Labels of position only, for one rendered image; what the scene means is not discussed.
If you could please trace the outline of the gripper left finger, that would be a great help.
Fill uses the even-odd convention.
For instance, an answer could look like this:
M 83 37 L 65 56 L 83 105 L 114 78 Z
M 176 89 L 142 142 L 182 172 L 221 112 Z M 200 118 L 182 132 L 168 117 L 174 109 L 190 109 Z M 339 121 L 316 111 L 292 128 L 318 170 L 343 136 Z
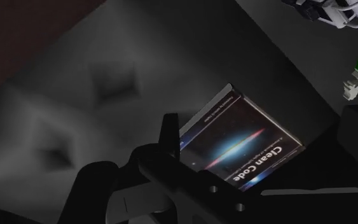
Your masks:
M 100 161 L 81 168 L 57 224 L 122 224 L 169 209 L 172 201 L 139 169 L 141 162 L 149 162 L 160 153 L 179 158 L 176 113 L 163 116 L 158 142 L 134 149 L 123 167 Z

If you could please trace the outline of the dark galaxy cover book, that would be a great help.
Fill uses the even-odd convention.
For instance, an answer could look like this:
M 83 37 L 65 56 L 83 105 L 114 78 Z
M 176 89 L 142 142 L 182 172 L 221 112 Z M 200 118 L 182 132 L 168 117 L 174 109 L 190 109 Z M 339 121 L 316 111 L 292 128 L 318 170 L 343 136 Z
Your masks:
M 180 161 L 246 191 L 305 147 L 257 104 L 227 84 L 179 130 Z

